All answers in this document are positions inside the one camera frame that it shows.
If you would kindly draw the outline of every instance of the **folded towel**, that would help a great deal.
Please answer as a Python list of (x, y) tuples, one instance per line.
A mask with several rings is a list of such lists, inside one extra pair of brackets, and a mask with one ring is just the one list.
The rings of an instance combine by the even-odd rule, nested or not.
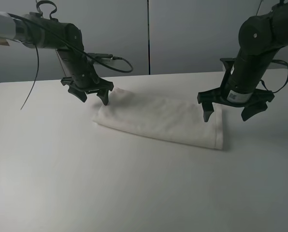
[(222, 112), (203, 120), (201, 105), (115, 88), (93, 121), (116, 130), (181, 144), (222, 149)]

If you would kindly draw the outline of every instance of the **gray wall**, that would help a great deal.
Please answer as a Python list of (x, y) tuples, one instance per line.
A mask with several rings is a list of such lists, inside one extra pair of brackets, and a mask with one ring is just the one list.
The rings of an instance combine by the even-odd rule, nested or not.
[[(128, 59), (134, 66), (130, 75), (148, 74), (147, 0), (53, 0), (54, 15), (60, 22), (75, 24), (83, 34), (86, 52), (111, 53)], [(51, 6), (41, 6), (48, 17)], [(35, 0), (0, 0), (0, 11), (16, 15), (36, 11)], [(20, 43), (0, 46), (0, 82), (33, 80), (37, 67), (36, 52)], [(60, 79), (63, 72), (54, 50), (39, 49), (39, 80)], [(128, 68), (123, 63), (117, 68)], [(101, 66), (101, 77), (120, 76)]]
[(236, 57), (238, 32), (260, 0), (151, 0), (151, 73), (221, 71)]

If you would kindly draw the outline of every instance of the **white table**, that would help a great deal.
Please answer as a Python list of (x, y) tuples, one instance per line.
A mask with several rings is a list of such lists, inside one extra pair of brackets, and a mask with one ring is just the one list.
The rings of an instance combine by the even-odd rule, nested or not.
[[(277, 89), (286, 70), (269, 70)], [(108, 78), (196, 102), (222, 72)], [(0, 232), (288, 231), (288, 85), (247, 122), (224, 109), (224, 150), (144, 138), (91, 121), (59, 81), (0, 84)]]

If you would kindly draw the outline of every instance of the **white surface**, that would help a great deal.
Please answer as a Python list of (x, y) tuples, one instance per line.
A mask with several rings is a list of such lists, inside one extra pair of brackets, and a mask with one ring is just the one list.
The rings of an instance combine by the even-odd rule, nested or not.
[(0, 12), (0, 37), (14, 39), (16, 35), (16, 25), (13, 19), (6, 13)]
[[(286, 70), (264, 80), (277, 89)], [(196, 102), (222, 72), (110, 78)], [(148, 139), (91, 121), (59, 81), (0, 84), (0, 232), (288, 231), (288, 85), (243, 122), (225, 107), (223, 151)]]
[(99, 125), (181, 144), (222, 149), (222, 110), (205, 123), (202, 106), (188, 101), (137, 94), (114, 88), (110, 103), (93, 117)]

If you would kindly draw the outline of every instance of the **black cable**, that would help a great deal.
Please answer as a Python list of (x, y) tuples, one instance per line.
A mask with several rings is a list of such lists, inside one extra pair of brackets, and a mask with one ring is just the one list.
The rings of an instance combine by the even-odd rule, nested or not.
[(29, 31), (29, 33), (30, 33), (30, 35), (31, 35), (31, 38), (32, 38), (32, 40), (33, 40), (33, 45), (34, 45), (34, 47), (36, 48), (38, 66), (37, 66), (36, 77), (34, 78), (34, 81), (33, 81), (32, 87), (31, 87), (31, 89), (30, 89), (30, 92), (29, 92), (28, 96), (26, 97), (26, 100), (25, 100), (25, 102), (24, 102), (22, 108), (20, 108), (20, 110), (23, 109), (24, 105), (26, 104), (26, 102), (27, 102), (27, 100), (28, 100), (28, 98), (29, 98), (29, 96), (30, 96), (30, 94), (31, 94), (31, 92), (32, 92), (32, 89), (33, 89), (34, 84), (36, 83), (36, 80), (37, 80), (37, 77), (38, 77), (38, 73), (39, 73), (39, 66), (40, 66), (40, 59), (39, 59), (39, 51), (38, 51), (38, 47), (37, 47), (37, 45), (35, 44), (35, 39), (34, 39), (34, 37), (33, 37), (33, 34), (32, 34), (32, 32), (31, 32), (30, 27), (27, 25), (26, 22), (24, 22), (24, 23), (26, 24), (26, 26), (27, 26), (27, 28), (28, 28), (28, 31)]
[[(285, 65), (285, 66), (287, 66), (287, 68), (288, 68), (288, 63), (285, 62), (285, 61), (283, 61), (283, 60), (280, 60), (280, 59), (274, 59), (274, 60), (272, 60), (272, 63)], [(260, 80), (260, 81), (261, 81), (261, 84), (263, 85), (263, 87), (264, 87), (267, 91), (269, 91), (269, 90), (267, 89), (267, 87), (265, 86), (265, 82), (264, 82), (263, 80)], [(286, 86), (286, 84), (288, 84), (288, 75), (287, 75), (287, 79), (286, 79), (284, 85), (283, 85), (279, 90), (277, 90), (277, 91), (275, 91), (275, 92), (273, 92), (273, 93), (278, 93), (279, 91), (281, 91), (281, 90)]]
[(273, 59), (272, 63), (285, 65), (284, 63), (280, 63), (278, 59)]
[(63, 74), (65, 75), (65, 77), (67, 77), (66, 72), (65, 72), (65, 70), (64, 70), (64, 68), (63, 68), (63, 66), (62, 66), (62, 63), (61, 63), (61, 60), (60, 60), (60, 57), (59, 57), (58, 51), (55, 50), (55, 52), (56, 52), (56, 55), (57, 55), (58, 61), (59, 61), (59, 63), (60, 63), (61, 69), (62, 69), (62, 71), (63, 71)]
[(37, 77), (38, 77), (38, 72), (39, 72), (39, 63), (40, 63), (40, 61), (39, 61), (39, 51), (38, 51), (38, 48), (37, 48), (37, 46), (35, 45), (35, 48), (36, 48), (36, 52), (37, 52), (37, 58), (38, 58), (38, 67), (37, 67), (37, 73), (36, 73), (36, 77), (34, 78), (34, 81), (33, 81), (33, 84), (32, 84), (32, 87), (31, 87), (31, 89), (30, 89), (30, 92), (29, 92), (29, 94), (28, 94), (28, 96), (27, 96), (27, 98), (26, 98), (26, 100), (25, 100), (25, 102), (24, 102), (24, 104), (23, 104), (23, 106), (22, 106), (22, 108), (20, 108), (20, 110), (22, 110), (23, 109), (23, 107), (24, 107), (24, 105), (26, 104), (26, 102), (27, 102), (27, 100), (28, 100), (28, 98), (29, 98), (29, 96), (30, 96), (30, 93), (32, 92), (32, 89), (33, 89), (33, 87), (34, 87), (34, 84), (36, 83), (36, 80), (37, 80)]
[(23, 22), (28, 22), (28, 23), (30, 23), (30, 24), (33, 24), (33, 25), (39, 27), (39, 28), (42, 28), (42, 29), (45, 30), (46, 32), (50, 33), (51, 35), (53, 35), (54, 37), (56, 37), (57, 39), (59, 39), (60, 41), (62, 41), (65, 45), (71, 47), (72, 49), (74, 49), (75, 51), (77, 51), (77, 52), (85, 55), (86, 57), (92, 59), (94, 62), (99, 63), (100, 65), (104, 66), (105, 68), (108, 68), (108, 69), (111, 69), (111, 70), (113, 70), (113, 71), (120, 72), (120, 73), (130, 73), (130, 72), (133, 71), (133, 66), (130, 64), (130, 62), (127, 62), (127, 60), (124, 59), (124, 58), (116, 57), (116, 59), (121, 59), (121, 60), (127, 62), (127, 64), (130, 66), (130, 70), (120, 70), (120, 69), (113, 68), (113, 67), (111, 67), (111, 66), (109, 66), (109, 65), (107, 65), (107, 64), (104, 64), (103, 62), (99, 61), (98, 59), (92, 57), (91, 55), (87, 54), (86, 52), (84, 52), (84, 51), (82, 51), (81, 49), (77, 48), (76, 46), (72, 45), (71, 43), (69, 43), (69, 42), (66, 41), (65, 39), (63, 39), (63, 38), (61, 38), (60, 36), (58, 36), (57, 34), (53, 33), (51, 30), (43, 27), (42, 25), (39, 25), (39, 24), (37, 24), (37, 23), (29, 20), (29, 19), (23, 18), (23, 17), (21, 17), (21, 16), (15, 15), (15, 14), (10, 14), (10, 13), (8, 13), (8, 14), (9, 14), (11, 17), (13, 17), (13, 18), (20, 19), (20, 20), (22, 20)]

